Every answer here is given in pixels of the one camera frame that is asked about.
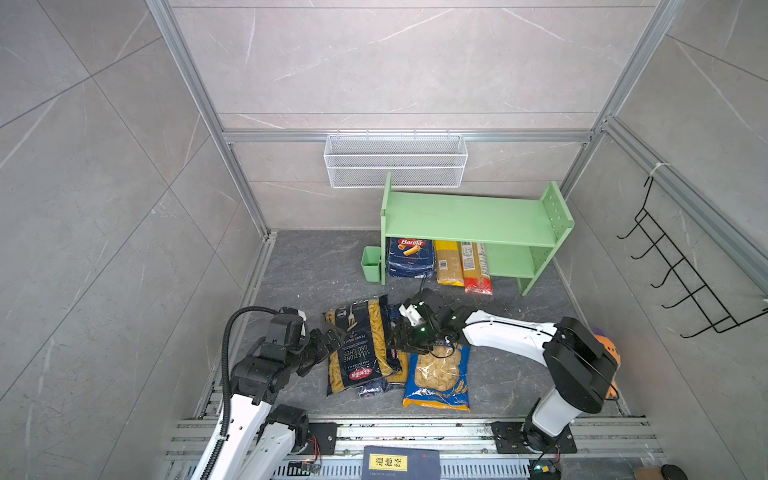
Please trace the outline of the red spaghetti pack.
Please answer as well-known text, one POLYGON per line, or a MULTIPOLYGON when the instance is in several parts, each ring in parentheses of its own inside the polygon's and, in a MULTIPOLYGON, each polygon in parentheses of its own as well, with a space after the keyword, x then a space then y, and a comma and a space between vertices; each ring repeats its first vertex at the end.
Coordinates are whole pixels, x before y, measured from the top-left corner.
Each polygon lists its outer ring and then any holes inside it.
POLYGON ((462 242, 460 247, 465 291, 491 296, 493 288, 485 245, 476 242, 462 242))

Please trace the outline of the yellow spaghetti bag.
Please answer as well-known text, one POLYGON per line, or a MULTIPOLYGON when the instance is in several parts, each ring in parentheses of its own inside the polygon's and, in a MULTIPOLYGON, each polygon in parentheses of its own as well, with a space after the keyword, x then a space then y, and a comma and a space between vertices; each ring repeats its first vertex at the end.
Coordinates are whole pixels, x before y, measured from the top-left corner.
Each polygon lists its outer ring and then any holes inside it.
POLYGON ((448 286, 464 286, 463 268, 459 244, 455 241, 433 242, 437 260, 437 283, 448 286))

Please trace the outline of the blue Barilla rigatoni box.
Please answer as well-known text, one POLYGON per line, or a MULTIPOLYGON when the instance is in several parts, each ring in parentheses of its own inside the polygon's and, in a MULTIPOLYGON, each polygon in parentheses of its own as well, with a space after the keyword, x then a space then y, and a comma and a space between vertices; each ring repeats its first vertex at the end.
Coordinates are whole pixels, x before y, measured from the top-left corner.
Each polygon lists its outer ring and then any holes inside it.
POLYGON ((432 240, 387 239, 386 270, 390 277, 430 278, 434 273, 435 261, 432 240))

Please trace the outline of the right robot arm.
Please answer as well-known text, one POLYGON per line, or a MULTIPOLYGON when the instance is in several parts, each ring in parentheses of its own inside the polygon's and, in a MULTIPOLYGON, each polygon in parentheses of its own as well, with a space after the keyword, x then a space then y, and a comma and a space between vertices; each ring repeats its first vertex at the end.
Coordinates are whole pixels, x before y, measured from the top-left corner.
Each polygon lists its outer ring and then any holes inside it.
POLYGON ((521 427, 524 442, 534 451, 555 446, 579 415, 599 413, 606 399, 618 395, 617 349, 575 318, 536 323, 500 317, 452 306, 430 289, 405 300, 398 312, 400 319, 387 334, 387 346, 395 350, 427 354, 443 345, 487 347, 547 368, 554 386, 536 402, 521 427))

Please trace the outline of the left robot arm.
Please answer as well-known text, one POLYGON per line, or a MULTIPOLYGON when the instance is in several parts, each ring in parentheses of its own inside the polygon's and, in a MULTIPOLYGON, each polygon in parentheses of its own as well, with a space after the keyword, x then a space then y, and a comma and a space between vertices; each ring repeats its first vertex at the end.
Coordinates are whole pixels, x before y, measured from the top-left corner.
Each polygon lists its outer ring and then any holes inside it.
POLYGON ((194 470, 194 479, 270 479, 286 456, 310 443, 305 410, 279 405, 293 375, 306 376, 343 345, 347 331, 327 323, 308 331, 302 311, 246 306, 236 310, 222 338, 222 400, 217 427, 194 470), (230 365, 233 326, 250 313, 271 316, 267 334, 230 365))

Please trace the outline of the black penne pasta bag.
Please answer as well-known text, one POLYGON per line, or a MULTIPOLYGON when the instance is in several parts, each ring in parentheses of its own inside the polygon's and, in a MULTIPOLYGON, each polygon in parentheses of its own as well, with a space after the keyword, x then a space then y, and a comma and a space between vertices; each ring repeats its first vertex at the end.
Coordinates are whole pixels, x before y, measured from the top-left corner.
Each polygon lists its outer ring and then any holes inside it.
POLYGON ((325 321, 345 331, 342 346, 329 358, 328 396, 404 372, 397 351, 387 347, 387 295, 327 311, 325 321))

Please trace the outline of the blue orecchiette pasta bag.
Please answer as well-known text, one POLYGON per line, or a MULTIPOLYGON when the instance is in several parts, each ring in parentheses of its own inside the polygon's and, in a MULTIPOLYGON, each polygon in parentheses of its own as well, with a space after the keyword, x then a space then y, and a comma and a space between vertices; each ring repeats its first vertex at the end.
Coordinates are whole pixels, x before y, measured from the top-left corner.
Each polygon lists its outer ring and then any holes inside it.
POLYGON ((411 354, 403 406, 470 412, 467 381, 470 347, 442 344, 411 354))

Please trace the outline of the green two-tier shelf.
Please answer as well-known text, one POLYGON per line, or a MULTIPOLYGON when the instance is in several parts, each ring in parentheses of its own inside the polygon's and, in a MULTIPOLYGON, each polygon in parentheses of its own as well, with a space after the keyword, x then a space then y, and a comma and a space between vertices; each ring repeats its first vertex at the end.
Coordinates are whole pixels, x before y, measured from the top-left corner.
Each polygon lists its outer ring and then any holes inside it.
POLYGON ((380 210, 388 238, 482 243, 489 273, 515 278, 527 295, 575 226, 555 182, 538 200, 414 193, 392 188, 388 173, 380 210))

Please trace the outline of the small green cup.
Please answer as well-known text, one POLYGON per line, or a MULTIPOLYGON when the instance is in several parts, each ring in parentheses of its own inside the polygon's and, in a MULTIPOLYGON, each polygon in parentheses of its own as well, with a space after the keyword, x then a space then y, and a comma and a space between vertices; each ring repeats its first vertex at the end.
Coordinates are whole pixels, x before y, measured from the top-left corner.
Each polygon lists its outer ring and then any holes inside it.
POLYGON ((361 258, 361 268, 367 282, 381 282, 381 247, 366 246, 361 258))

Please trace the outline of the dark blue book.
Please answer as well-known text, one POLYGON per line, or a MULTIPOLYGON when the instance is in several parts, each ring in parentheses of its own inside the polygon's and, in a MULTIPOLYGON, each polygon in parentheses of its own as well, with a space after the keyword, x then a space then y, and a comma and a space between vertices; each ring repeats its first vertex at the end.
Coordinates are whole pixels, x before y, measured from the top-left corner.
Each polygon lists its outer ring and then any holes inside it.
POLYGON ((437 450, 366 446, 362 480, 440 480, 437 450))

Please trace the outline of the orange monster plush toy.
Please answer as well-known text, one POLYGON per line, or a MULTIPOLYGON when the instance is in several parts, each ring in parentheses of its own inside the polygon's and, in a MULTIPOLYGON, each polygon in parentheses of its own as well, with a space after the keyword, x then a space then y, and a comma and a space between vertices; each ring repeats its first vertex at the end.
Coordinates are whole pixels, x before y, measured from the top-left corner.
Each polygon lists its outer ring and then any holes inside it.
MULTIPOLYGON (((621 355, 619 353, 619 350, 615 346, 615 344, 600 329, 594 329, 593 330, 593 335, 603 345, 603 347, 606 349, 607 353, 613 358, 613 360, 616 363, 616 369, 619 369, 620 366, 621 366, 621 355)), ((619 399, 619 391, 617 389, 617 383, 616 383, 616 380, 615 380, 615 376, 616 376, 616 374, 612 375, 611 386, 609 387, 609 390, 606 393, 606 399, 607 400, 618 400, 619 399)))

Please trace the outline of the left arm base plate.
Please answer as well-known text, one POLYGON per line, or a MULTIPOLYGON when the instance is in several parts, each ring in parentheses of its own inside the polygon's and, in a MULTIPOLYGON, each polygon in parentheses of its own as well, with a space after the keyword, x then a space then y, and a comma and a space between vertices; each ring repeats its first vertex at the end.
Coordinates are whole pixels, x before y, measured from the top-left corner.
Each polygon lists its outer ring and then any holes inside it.
POLYGON ((339 425, 333 422, 309 423, 297 428, 290 427, 294 432, 293 455, 321 456, 335 453, 339 425))

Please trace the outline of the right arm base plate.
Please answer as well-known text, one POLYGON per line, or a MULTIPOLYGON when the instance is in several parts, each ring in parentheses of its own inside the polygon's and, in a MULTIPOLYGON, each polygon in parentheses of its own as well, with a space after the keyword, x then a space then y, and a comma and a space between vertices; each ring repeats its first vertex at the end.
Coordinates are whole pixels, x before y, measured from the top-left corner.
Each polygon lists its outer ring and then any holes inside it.
POLYGON ((490 424, 492 438, 500 454, 562 453, 574 454, 577 447, 570 427, 554 437, 522 421, 496 421, 490 424))

